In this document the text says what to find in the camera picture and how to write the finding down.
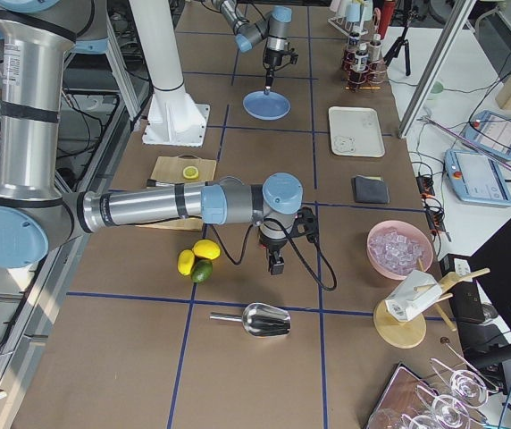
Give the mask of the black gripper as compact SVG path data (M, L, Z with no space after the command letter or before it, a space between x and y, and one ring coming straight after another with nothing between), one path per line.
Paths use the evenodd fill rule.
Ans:
M271 211L264 217L259 226L260 243L269 251L268 272L274 275L283 274L284 259L281 249L289 239L306 237L312 244L318 243L318 221L309 207L302 207L294 214L281 214Z
M286 64L282 64L283 59L288 57L289 60ZM298 53L294 48L289 50L274 50L271 48L265 48L263 54L263 67L266 70L264 94L269 95L271 87L274 81L275 71L281 70L287 65L296 64L298 59Z

